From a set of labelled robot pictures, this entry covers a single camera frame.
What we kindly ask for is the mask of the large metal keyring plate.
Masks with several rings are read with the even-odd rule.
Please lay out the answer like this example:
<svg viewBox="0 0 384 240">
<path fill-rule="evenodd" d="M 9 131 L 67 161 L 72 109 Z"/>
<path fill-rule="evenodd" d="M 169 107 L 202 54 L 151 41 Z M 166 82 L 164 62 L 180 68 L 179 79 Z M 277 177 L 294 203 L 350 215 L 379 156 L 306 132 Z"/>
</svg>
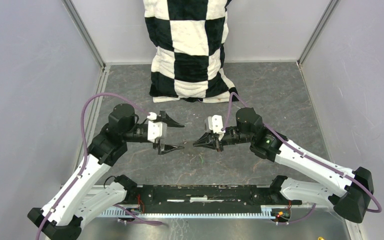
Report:
<svg viewBox="0 0 384 240">
<path fill-rule="evenodd" d="M 193 141 L 184 141 L 182 143 L 184 149 L 187 149 L 187 150 L 190 150 L 190 149 L 194 149 L 194 142 Z"/>
</svg>

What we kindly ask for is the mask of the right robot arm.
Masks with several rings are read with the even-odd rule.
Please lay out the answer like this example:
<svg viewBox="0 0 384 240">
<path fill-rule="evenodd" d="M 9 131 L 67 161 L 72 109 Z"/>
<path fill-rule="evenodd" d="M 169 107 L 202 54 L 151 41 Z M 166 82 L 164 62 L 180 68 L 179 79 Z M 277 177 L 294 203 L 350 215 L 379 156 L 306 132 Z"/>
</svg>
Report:
<svg viewBox="0 0 384 240">
<path fill-rule="evenodd" d="M 252 107 L 239 109 L 235 119 L 235 126 L 224 127 L 220 115 L 209 116 L 205 121 L 205 134 L 193 146 L 221 152 L 227 145 L 249 143 L 255 156 L 313 179 L 305 182 L 277 176 L 268 191 L 273 203 L 282 204 L 286 200 L 313 203 L 332 208 L 353 223 L 363 222 L 374 194 L 370 170 L 362 166 L 351 169 L 314 155 L 273 131 Z"/>
</svg>

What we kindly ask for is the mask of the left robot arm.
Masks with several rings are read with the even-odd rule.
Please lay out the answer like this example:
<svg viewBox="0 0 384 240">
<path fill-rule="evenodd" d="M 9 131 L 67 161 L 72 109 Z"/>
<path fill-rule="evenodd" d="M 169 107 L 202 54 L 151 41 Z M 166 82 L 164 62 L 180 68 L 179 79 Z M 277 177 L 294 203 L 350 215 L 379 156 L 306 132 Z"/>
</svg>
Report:
<svg viewBox="0 0 384 240">
<path fill-rule="evenodd" d="M 125 175 L 116 177 L 93 197 L 85 197 L 127 152 L 128 143 L 151 143 L 159 155 L 180 150 L 181 146 L 161 143 L 169 127 L 181 128 L 183 125 L 165 111 L 150 112 L 146 120 L 139 123 L 132 105 L 116 105 L 68 181 L 46 205 L 32 208 L 28 213 L 27 217 L 38 227 L 39 234 L 45 234 L 51 240 L 76 240 L 88 223 L 111 206 L 120 202 L 133 203 L 137 198 L 137 184 Z"/>
</svg>

